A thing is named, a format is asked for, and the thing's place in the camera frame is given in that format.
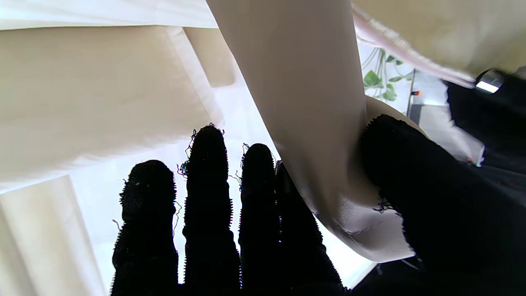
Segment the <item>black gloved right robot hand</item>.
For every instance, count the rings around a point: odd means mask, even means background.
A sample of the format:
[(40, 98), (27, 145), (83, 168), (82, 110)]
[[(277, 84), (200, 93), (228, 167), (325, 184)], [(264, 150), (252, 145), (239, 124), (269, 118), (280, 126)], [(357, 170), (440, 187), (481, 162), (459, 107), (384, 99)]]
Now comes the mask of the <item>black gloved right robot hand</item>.
[(112, 296), (524, 296), (525, 206), (406, 122), (374, 118), (361, 135), (379, 212), (402, 218), (422, 260), (347, 289), (284, 163), (253, 144), (242, 158), (240, 251), (231, 231), (228, 160), (213, 125), (192, 137), (183, 235), (185, 281), (173, 243), (173, 172), (158, 160), (130, 171), (113, 249)]

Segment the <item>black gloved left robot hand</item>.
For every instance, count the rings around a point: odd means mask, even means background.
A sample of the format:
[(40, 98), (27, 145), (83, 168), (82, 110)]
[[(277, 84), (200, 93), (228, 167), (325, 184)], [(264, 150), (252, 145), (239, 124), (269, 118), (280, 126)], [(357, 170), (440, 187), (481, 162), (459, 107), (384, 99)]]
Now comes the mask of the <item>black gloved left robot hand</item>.
[(505, 69), (488, 69), (473, 88), (446, 86), (455, 126), (502, 157), (525, 160), (525, 79)]

